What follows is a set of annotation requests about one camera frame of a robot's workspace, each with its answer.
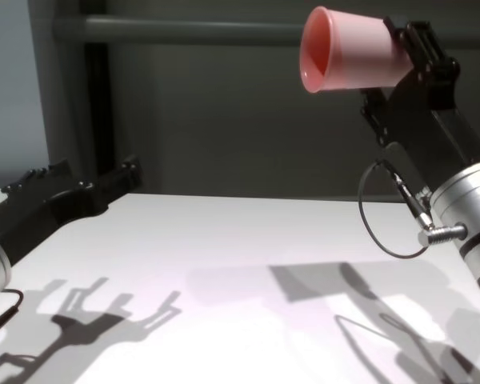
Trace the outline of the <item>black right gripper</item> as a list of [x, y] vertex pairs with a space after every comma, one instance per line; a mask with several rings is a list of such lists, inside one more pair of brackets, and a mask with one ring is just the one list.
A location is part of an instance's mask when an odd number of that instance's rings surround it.
[[[383, 23], [413, 68], [433, 75], [460, 75], [458, 61], [445, 51], [430, 22], [385, 16]], [[431, 85], [419, 79], [416, 70], [396, 85], [388, 101], [381, 88], [362, 89], [361, 114], [378, 144], [399, 144], [421, 180], [436, 190], [480, 163], [480, 137], [455, 104], [454, 82]]]

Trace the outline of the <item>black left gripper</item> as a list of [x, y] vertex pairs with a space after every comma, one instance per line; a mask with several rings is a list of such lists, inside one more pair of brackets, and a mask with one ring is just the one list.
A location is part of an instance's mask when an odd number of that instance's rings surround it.
[[139, 188], [142, 167], [137, 157], [126, 158], [103, 176], [103, 195], [95, 186], [81, 184], [61, 190], [72, 180], [70, 163], [64, 159], [28, 170], [2, 188], [6, 199], [0, 202], [0, 246], [12, 265], [64, 225], [103, 214], [108, 204]]

